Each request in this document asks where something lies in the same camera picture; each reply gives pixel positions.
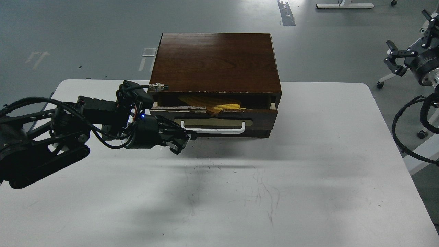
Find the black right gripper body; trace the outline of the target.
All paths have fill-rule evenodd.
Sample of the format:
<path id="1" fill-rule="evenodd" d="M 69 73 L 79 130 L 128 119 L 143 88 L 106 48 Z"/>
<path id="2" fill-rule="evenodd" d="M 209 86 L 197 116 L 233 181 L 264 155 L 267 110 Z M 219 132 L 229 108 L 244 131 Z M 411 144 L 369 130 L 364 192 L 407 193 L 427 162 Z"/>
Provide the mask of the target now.
<path id="1" fill-rule="evenodd" d="M 438 69 L 438 38 L 433 38 L 429 47 L 422 47 L 424 43 L 420 38 L 408 48 L 408 53 L 414 52 L 414 56 L 405 58 L 405 66 L 421 86 L 433 86 L 434 82 L 428 78 L 428 74 Z"/>

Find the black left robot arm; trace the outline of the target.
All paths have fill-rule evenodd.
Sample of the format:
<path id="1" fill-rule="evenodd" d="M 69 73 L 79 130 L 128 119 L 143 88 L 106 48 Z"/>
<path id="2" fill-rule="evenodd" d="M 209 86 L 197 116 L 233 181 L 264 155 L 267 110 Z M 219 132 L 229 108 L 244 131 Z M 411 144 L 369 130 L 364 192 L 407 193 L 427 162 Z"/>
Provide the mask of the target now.
<path id="1" fill-rule="evenodd" d="M 147 90 L 168 88 L 124 80 L 114 101 L 85 96 L 75 102 L 25 97 L 5 105 L 1 110 L 1 182 L 23 189 L 81 161 L 91 152 L 86 145 L 91 134 L 113 150 L 164 146 L 180 154 L 198 133 L 146 113 L 153 107 Z"/>

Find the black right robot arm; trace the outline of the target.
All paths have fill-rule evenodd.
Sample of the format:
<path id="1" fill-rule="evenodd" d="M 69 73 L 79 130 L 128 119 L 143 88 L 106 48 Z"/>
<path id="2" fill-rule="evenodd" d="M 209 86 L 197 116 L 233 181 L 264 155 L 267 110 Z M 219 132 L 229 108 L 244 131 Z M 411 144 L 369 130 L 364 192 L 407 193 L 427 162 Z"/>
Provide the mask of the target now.
<path id="1" fill-rule="evenodd" d="M 415 153 L 406 147 L 396 134 L 396 127 L 400 117 L 412 105 L 422 103 L 419 111 L 419 122 L 430 133 L 438 134 L 438 127 L 435 127 L 428 119 L 431 108 L 438 108 L 438 67 L 439 67 L 439 48 L 438 48 L 438 12 L 429 13 L 422 10 L 422 15 L 426 19 L 427 26 L 424 27 L 422 37 L 417 39 L 407 49 L 399 49 L 393 41 L 387 40 L 388 54 L 384 63 L 395 76 L 402 77 L 410 71 L 420 86 L 432 86 L 433 92 L 428 96 L 417 96 L 406 103 L 395 115 L 391 134 L 397 145 L 408 155 L 427 164 L 438 166 L 438 160 L 426 158 Z"/>

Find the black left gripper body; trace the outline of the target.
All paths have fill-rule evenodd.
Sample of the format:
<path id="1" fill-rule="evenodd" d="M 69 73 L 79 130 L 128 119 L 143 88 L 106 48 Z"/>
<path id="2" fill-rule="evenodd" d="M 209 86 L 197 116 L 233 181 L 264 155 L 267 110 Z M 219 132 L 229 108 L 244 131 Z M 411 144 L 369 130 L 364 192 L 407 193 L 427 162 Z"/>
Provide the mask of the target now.
<path id="1" fill-rule="evenodd" d="M 136 127 L 130 137 L 126 149 L 148 150 L 156 145 L 166 146 L 170 142 L 170 135 L 166 134 L 170 120 L 163 116 L 145 115 L 135 121 Z"/>

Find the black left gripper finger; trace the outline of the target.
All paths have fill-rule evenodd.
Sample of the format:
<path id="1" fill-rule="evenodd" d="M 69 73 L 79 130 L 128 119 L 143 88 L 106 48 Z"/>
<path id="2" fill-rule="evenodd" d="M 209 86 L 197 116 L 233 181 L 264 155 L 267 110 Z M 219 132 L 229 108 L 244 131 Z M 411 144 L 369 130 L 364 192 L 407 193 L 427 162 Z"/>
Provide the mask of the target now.
<path id="1" fill-rule="evenodd" d="M 196 140 L 196 138 L 199 136 L 199 133 L 196 131 L 190 131 L 182 128 L 176 122 L 163 116 L 156 115 L 156 120 L 158 123 L 159 135 L 162 139 L 188 141 Z"/>
<path id="2" fill-rule="evenodd" d="M 165 132 L 165 146 L 168 146 L 171 152 L 178 155 L 191 138 L 192 134 L 187 132 Z"/>

